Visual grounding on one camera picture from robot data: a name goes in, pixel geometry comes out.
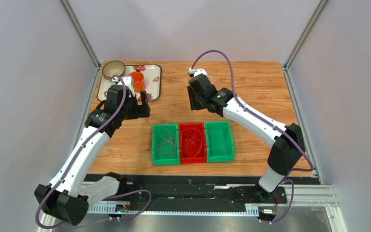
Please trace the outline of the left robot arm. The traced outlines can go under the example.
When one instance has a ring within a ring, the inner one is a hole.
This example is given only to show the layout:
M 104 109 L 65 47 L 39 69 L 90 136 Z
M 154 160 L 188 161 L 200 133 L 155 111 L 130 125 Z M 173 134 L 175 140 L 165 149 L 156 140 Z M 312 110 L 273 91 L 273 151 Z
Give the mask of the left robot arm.
M 76 226 L 83 221 L 89 208 L 100 201 L 128 195 L 126 177 L 113 172 L 88 186 L 82 184 L 95 158 L 122 122 L 150 116 L 144 90 L 140 91 L 140 97 L 138 103 L 136 95 L 123 85 L 108 89 L 106 100 L 89 114 L 79 142 L 65 164 L 47 185 L 36 187 L 34 195 L 39 207 L 35 219 L 39 227 L 49 228 L 40 222 L 40 212 L 59 219 L 59 225 Z

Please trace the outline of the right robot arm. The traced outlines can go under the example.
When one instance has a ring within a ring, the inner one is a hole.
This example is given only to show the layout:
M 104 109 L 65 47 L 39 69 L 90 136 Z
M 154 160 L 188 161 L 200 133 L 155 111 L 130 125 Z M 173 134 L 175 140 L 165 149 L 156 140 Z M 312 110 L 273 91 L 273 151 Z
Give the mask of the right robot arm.
M 268 201 L 275 189 L 305 153 L 304 139 L 299 125 L 287 126 L 255 110 L 230 89 L 217 89 L 204 74 L 192 77 L 187 86 L 192 110 L 206 109 L 210 113 L 230 119 L 263 140 L 270 153 L 268 167 L 255 186 L 255 197 Z

